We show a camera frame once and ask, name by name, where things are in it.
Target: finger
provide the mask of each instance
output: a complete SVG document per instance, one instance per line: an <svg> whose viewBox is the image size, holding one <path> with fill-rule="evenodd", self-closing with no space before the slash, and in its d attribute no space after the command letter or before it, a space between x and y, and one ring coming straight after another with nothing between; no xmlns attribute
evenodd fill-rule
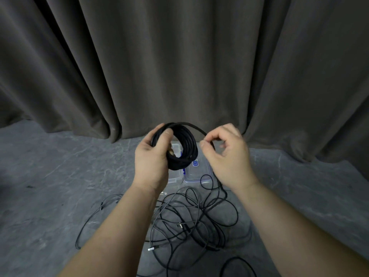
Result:
<svg viewBox="0 0 369 277"><path fill-rule="evenodd" d="M157 127L155 127L153 130L151 130L141 141L141 143L145 143L148 145L151 145L151 139L153 138L156 131L158 131L160 128L164 126L164 123L159 124Z"/></svg>
<svg viewBox="0 0 369 277"><path fill-rule="evenodd" d="M229 131L231 131L233 134L235 134L238 137L242 137L240 131L231 123L227 123L225 125L223 125L226 129L228 129Z"/></svg>
<svg viewBox="0 0 369 277"><path fill-rule="evenodd" d="M204 138L205 141L213 141L216 139L221 139L223 141L227 141L230 139L234 139L236 136L229 131L227 128L225 128L224 126L219 126L217 128L215 128L214 130L211 130Z"/></svg>
<svg viewBox="0 0 369 277"><path fill-rule="evenodd" d="M160 135L154 149L159 151L161 154L166 154L172 138L173 138L173 130L171 128L164 130L164 132Z"/></svg>
<svg viewBox="0 0 369 277"><path fill-rule="evenodd" d="M212 145L210 145L210 143L207 141L204 140L200 141L200 148L203 151L203 154L205 155L206 159L210 163L211 167L214 167L216 161L222 157L221 155L215 152Z"/></svg>

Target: concrete floor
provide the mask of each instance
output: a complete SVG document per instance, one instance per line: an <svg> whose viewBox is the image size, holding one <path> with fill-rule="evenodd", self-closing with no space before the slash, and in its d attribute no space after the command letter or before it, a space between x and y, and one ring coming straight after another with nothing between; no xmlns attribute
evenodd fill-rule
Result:
<svg viewBox="0 0 369 277"><path fill-rule="evenodd" d="M0 129L0 275L55 276L77 252L76 236L95 206L130 186L139 141L110 144L70 132L47 134L31 121ZM369 185L350 163L302 164L281 151L262 149L251 149L251 158L265 185L369 259ZM181 185L168 186L165 191ZM235 196L229 198L240 212L239 223L228 233L234 239L245 235L250 220ZM82 244L112 207L86 226ZM227 219L227 208L218 211L218 217ZM191 251L198 250L193 245L184 248L175 263L186 264ZM218 275L224 261L236 254L249 261L259 277L278 276L255 228L251 241L207 253L179 275ZM139 274L158 269L151 252L144 249ZM245 272L243 265L235 263L225 276L247 276Z"/></svg>

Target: curtain fold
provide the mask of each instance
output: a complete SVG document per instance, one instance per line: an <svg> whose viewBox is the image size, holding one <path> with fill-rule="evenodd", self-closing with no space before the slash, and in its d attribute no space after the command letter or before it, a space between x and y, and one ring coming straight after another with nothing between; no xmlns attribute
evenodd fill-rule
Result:
<svg viewBox="0 0 369 277"><path fill-rule="evenodd" d="M252 147L369 177L369 0L0 4L0 126L114 142L233 123Z"/></svg>

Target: container lid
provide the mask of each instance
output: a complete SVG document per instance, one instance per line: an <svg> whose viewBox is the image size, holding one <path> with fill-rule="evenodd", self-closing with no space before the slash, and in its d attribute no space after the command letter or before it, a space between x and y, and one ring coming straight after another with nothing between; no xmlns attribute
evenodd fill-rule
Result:
<svg viewBox="0 0 369 277"><path fill-rule="evenodd" d="M183 169L183 181L186 183L200 182L202 177L201 183L211 182L210 177L214 179L214 176L210 164L200 149L199 144L196 144L199 154L196 160L192 161L189 166Z"/></svg>
<svg viewBox="0 0 369 277"><path fill-rule="evenodd" d="M172 141L171 143L172 143L172 150L173 150L175 156L176 157L181 157L181 151L182 151L181 143L179 143L177 141ZM168 169L168 173L169 173L168 184L182 182L182 179L183 179L183 170L182 169L175 170L175 171Z"/></svg>

